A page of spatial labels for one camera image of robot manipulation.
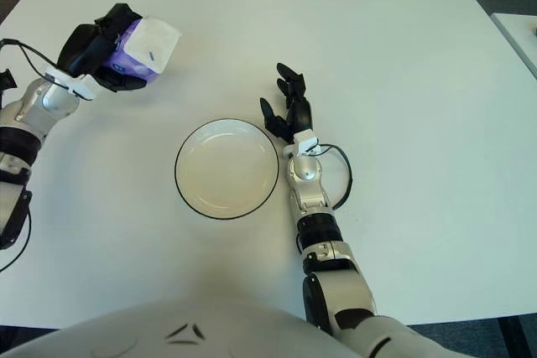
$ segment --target tabletop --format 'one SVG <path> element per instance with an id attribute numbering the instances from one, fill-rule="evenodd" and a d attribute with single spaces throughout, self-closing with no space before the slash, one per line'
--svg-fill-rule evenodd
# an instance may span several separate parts
<path id="1" fill-rule="evenodd" d="M 175 187 L 179 147 L 200 125 L 263 127 L 260 96 L 284 114 L 278 62 L 304 73 L 315 133 L 350 158 L 336 217 L 380 314 L 537 311 L 537 80 L 476 0 L 21 0 L 0 37 L 54 59 L 114 3 L 183 36 L 151 86 L 104 91 L 52 130 L 29 182 L 29 247 L 0 276 L 0 324 L 64 327 L 215 294 L 304 317 L 282 161 L 266 203 L 236 220 L 195 213 Z M 35 79 L 18 49 L 0 66 L 19 85 L 4 102 Z M 321 163 L 337 199 L 346 168 Z"/>
<path id="2" fill-rule="evenodd" d="M 537 78 L 537 16 L 494 13 L 491 19 Z"/>

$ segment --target robotic hand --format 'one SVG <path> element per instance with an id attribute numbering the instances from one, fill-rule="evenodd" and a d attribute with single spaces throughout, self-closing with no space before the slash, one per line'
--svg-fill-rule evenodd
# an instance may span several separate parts
<path id="1" fill-rule="evenodd" d="M 307 321 L 364 357 L 466 356 L 445 350 L 395 319 L 376 316 L 371 290 L 351 248 L 343 241 L 335 208 L 321 184 L 320 145 L 312 130 L 310 103 L 304 96 L 304 76 L 282 64 L 277 69 L 283 77 L 277 84 L 286 97 L 287 119 L 276 117 L 263 98 L 261 110 L 265 127 L 292 143 L 284 147 L 283 156 L 289 159 L 289 202 L 306 275 L 303 295 Z"/>
<path id="2" fill-rule="evenodd" d="M 136 35 L 134 28 L 142 24 L 143 33 Z M 144 46 L 163 33 L 168 35 L 166 45 L 159 48 L 159 60 L 164 62 L 157 66 L 143 57 L 132 57 L 147 54 Z M 52 127 L 75 112 L 80 99 L 93 100 L 101 87 L 114 92 L 145 87 L 164 68 L 178 38 L 179 33 L 168 24 L 156 18 L 146 20 L 127 4 L 118 3 L 94 24 L 79 25 L 56 64 L 16 39 L 0 40 L 0 49 L 4 45 L 18 46 L 41 77 L 29 85 L 20 100 L 1 109 L 3 91 L 16 84 L 9 70 L 0 73 L 0 249 L 17 240 L 29 214 L 32 193 L 26 190 L 26 184 Z M 35 69 L 26 49 L 49 63 L 44 75 Z M 152 52 L 156 51 L 149 51 L 154 62 Z"/>

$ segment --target black cable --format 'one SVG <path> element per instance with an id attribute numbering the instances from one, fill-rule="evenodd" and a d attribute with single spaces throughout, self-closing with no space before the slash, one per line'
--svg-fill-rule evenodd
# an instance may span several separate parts
<path id="1" fill-rule="evenodd" d="M 28 61 L 30 67 L 34 70 L 36 75 L 38 75 L 39 77 L 41 77 L 44 80 L 47 80 L 49 83 L 56 84 L 58 87 L 65 88 L 66 90 L 69 90 L 68 86 L 64 86 L 63 84 L 56 83 L 54 80 L 50 79 L 46 75 L 42 75 L 41 73 L 39 73 L 39 71 L 35 68 L 34 64 L 30 60 L 30 58 L 28 57 L 28 54 L 24 50 L 24 47 L 22 45 L 19 45 L 18 47 L 20 48 L 20 50 L 23 51 L 24 57 L 26 57 L 26 60 Z"/>
<path id="2" fill-rule="evenodd" d="M 326 150 L 324 150 L 323 152 L 321 153 L 318 153 L 318 154 L 311 154 L 312 156 L 314 157 L 319 157 L 325 153 L 328 153 L 332 148 L 335 148 L 337 150 L 337 152 L 343 157 L 343 159 L 345 160 L 345 163 L 347 164 L 347 169 L 349 170 L 349 180 L 347 181 L 347 188 L 345 189 L 345 194 L 343 195 L 343 197 L 341 197 L 339 199 L 339 201 L 337 203 L 335 203 L 333 206 L 332 206 L 332 209 L 333 210 L 337 210 L 339 209 L 342 205 L 345 204 L 345 202 L 347 201 L 347 199 L 349 198 L 349 195 L 351 194 L 351 188 L 352 188 L 352 168 L 351 168 L 351 163 L 349 161 L 349 158 L 347 157 L 347 155 L 345 154 L 345 152 L 337 145 L 335 144 L 320 144 L 321 147 L 328 147 Z"/>
<path id="3" fill-rule="evenodd" d="M 9 38 L 4 38 L 4 39 L 0 39 L 0 49 L 2 49 L 2 47 L 4 45 L 17 45 L 20 50 L 23 51 L 23 54 L 24 54 L 24 57 L 26 58 L 26 60 L 28 61 L 30 67 L 32 68 L 32 70 L 34 70 L 34 72 L 39 76 L 41 77 L 42 79 L 44 80 L 47 80 L 49 83 L 52 83 L 52 84 L 56 84 L 57 86 L 61 87 L 61 88 L 65 88 L 66 90 L 69 90 L 69 87 L 67 86 L 63 86 L 61 84 L 58 84 L 56 83 L 54 80 L 46 77 L 45 75 L 42 75 L 41 73 L 39 73 L 39 71 L 35 68 L 34 64 L 32 63 L 32 61 L 30 60 L 30 58 L 28 57 L 28 54 L 26 53 L 26 51 L 24 50 L 27 49 L 31 52 L 33 52 L 34 54 L 38 55 L 38 57 L 40 57 L 42 60 L 44 60 L 45 62 L 47 62 L 49 65 L 55 67 L 56 69 L 58 68 L 57 64 L 54 63 L 52 60 L 50 60 L 49 58 L 47 58 L 44 54 L 42 54 L 41 52 L 39 52 L 36 48 L 33 48 L 31 47 L 30 45 L 26 45 L 24 42 L 20 42 L 18 39 L 9 39 Z"/>
<path id="4" fill-rule="evenodd" d="M 28 236 L 26 236 L 26 241 L 24 242 L 23 248 L 20 250 L 20 252 L 17 254 L 17 256 L 9 262 L 4 267 L 0 268 L 0 272 L 3 272 L 4 270 L 7 270 L 12 264 L 14 264 L 24 253 L 26 250 L 26 246 L 28 246 L 28 242 L 30 240 L 30 235 L 32 234 L 32 215 L 30 214 L 30 210 L 28 210 Z"/>

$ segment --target plate rim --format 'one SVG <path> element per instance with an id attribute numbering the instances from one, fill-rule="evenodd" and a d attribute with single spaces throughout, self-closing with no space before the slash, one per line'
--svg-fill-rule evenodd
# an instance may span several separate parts
<path id="1" fill-rule="evenodd" d="M 181 193 L 181 189 L 179 187 L 179 183 L 178 183 L 178 180 L 177 180 L 177 163 L 179 161 L 179 155 L 181 154 L 181 150 L 183 149 L 183 147 L 185 146 L 186 142 L 188 141 L 189 138 L 192 137 L 192 135 L 194 133 L 196 133 L 198 130 L 200 130 L 202 127 L 204 126 L 207 126 L 207 125 L 210 125 L 211 123 L 214 123 L 214 122 L 219 122 L 219 121 L 239 121 L 239 122 L 243 122 L 243 123 L 247 123 L 248 125 L 250 126 L 253 126 L 255 127 L 256 129 L 258 129 L 267 139 L 268 139 L 268 142 L 270 143 L 270 145 L 272 146 L 272 149 L 274 150 L 274 156 L 276 157 L 276 178 L 274 180 L 274 183 L 272 185 L 272 189 L 270 190 L 270 192 L 268 192 L 268 195 L 267 197 L 265 197 L 265 199 L 258 205 L 256 206 L 255 208 L 251 209 L 250 211 L 244 213 L 244 214 L 241 214 L 241 215 L 235 215 L 233 217 L 214 217 L 212 215 L 208 215 L 208 214 L 205 214 L 205 213 L 202 213 L 201 211 L 198 211 L 196 208 L 194 208 L 187 200 L 186 198 L 183 196 L 183 194 Z M 193 211 L 195 211 L 197 214 L 199 215 L 203 215 L 207 218 L 211 218 L 213 220 L 220 220 L 220 221 L 227 221 L 227 220 L 236 220 L 237 218 L 241 218 L 241 217 L 244 217 L 248 214 L 252 214 L 255 210 L 257 210 L 259 207 L 261 207 L 262 205 L 264 205 L 267 200 L 269 199 L 269 197 L 272 195 L 272 193 L 274 192 L 274 189 L 276 188 L 276 184 L 278 183 L 278 177 L 279 177 L 279 156 L 278 156 L 278 151 L 276 150 L 276 147 L 274 146 L 274 143 L 273 141 L 270 139 L 270 137 L 267 135 L 267 133 L 265 133 L 263 130 L 261 130 L 261 128 L 259 128 L 257 125 L 254 125 L 253 123 L 249 122 L 249 121 L 246 121 L 244 119 L 239 119 L 239 118 L 236 118 L 236 117 L 222 117 L 222 118 L 219 118 L 219 119 L 213 119 L 212 121 L 209 121 L 209 122 L 205 122 L 203 123 L 201 126 L 197 127 L 196 129 L 194 129 L 186 138 L 185 140 L 183 140 L 183 143 L 181 144 L 181 147 L 179 147 L 179 151 L 177 152 L 177 156 L 175 157 L 175 163 L 174 163 L 174 180 L 175 180 L 175 187 L 177 188 L 177 191 L 179 192 L 179 195 L 181 196 L 181 199 L 186 203 L 186 205 L 188 205 Z"/>

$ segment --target white plate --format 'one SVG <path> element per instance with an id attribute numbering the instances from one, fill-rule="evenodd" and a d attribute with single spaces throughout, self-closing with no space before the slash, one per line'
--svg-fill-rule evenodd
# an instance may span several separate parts
<path id="1" fill-rule="evenodd" d="M 229 220 L 262 205 L 278 171 L 278 154 L 265 133 L 245 121 L 221 119 L 185 140 L 175 161 L 175 182 L 192 209 Z"/>

